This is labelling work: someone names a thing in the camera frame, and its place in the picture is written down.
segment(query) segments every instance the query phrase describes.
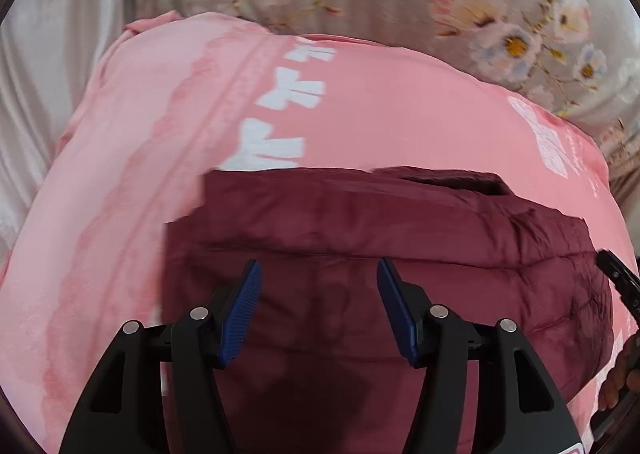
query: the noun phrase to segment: blue gripper pad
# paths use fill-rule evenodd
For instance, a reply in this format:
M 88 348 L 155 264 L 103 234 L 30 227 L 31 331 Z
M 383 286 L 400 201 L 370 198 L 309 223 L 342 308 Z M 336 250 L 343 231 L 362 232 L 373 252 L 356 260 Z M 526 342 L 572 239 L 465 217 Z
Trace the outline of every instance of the blue gripper pad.
M 228 301 L 230 307 L 222 323 L 218 350 L 218 360 L 222 366 L 228 366 L 238 356 L 261 289 L 262 270 L 260 264 L 254 261 L 229 296 L 232 300 Z
M 411 366 L 415 366 L 418 361 L 417 323 L 402 297 L 398 285 L 402 280 L 398 278 L 390 262 L 385 259 L 378 262 L 377 276 L 378 291 L 400 354 L 409 361 Z

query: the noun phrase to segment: silver screw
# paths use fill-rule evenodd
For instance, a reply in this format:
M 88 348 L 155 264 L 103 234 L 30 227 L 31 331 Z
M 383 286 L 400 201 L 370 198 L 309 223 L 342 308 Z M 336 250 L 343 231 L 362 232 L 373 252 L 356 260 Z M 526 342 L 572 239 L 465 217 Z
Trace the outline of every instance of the silver screw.
M 194 320 L 206 319 L 208 314 L 209 314 L 209 310 L 203 306 L 198 306 L 197 308 L 193 308 L 189 312 L 189 316 Z
M 436 304 L 431 306 L 430 313 L 438 319 L 444 319 L 449 314 L 449 310 L 440 304 Z
M 135 320 L 130 320 L 129 322 L 125 322 L 122 327 L 122 331 L 124 331 L 127 335 L 133 335 L 136 331 L 140 329 L 140 324 L 138 324 Z
M 518 329 L 517 324 L 511 319 L 502 319 L 500 321 L 500 327 L 504 329 L 507 333 L 513 333 Z

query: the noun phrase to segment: pink flower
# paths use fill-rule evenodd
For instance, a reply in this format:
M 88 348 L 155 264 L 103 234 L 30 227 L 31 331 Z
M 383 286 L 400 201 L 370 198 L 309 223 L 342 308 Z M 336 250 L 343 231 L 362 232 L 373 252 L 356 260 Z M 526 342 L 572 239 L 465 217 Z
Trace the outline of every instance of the pink flower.
M 502 20 L 509 0 L 433 0 L 429 11 L 441 26 L 476 31 Z

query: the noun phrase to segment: pink blanket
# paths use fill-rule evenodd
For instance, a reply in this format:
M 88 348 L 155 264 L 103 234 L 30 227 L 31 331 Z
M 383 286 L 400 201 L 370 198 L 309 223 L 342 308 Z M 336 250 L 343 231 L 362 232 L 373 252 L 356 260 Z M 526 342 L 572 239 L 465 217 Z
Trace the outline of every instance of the pink blanket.
M 405 49 L 274 36 L 220 14 L 139 21 L 105 55 L 63 144 L 0 286 L 0 386 L 49 453 L 119 326 L 158 323 L 163 224 L 198 205 L 213 167 L 495 172 L 584 218 L 594 246 L 636 270 L 588 137 Z M 619 350 L 634 326 L 614 299 Z M 570 405 L 587 446 L 597 383 Z M 343 451 L 358 442 L 345 434 Z

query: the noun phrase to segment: folded garment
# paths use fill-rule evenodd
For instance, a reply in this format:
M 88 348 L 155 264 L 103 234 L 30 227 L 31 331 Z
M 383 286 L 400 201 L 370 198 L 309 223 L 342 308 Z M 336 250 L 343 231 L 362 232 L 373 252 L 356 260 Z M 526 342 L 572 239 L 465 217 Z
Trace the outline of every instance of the folded garment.
M 206 303 L 246 260 L 262 265 L 245 346 L 218 377 L 243 452 L 402 450 L 422 375 L 392 337 L 381 257 L 467 320 L 515 320 L 566 401 L 610 358 L 611 294 L 586 224 L 496 175 L 214 170 L 204 199 L 167 227 L 162 318 Z M 473 408 L 477 371 L 468 378 Z M 463 451 L 474 420 L 465 415 Z

